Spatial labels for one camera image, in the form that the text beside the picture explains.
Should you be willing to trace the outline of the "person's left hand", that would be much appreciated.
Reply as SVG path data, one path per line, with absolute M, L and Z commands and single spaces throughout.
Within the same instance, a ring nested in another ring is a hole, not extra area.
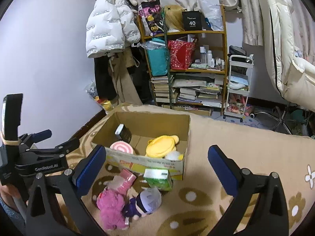
M 18 189 L 11 184 L 0 185 L 1 197 L 5 204 L 12 208 L 15 211 L 18 211 L 18 208 L 14 202 L 14 198 L 20 199 L 21 195 Z

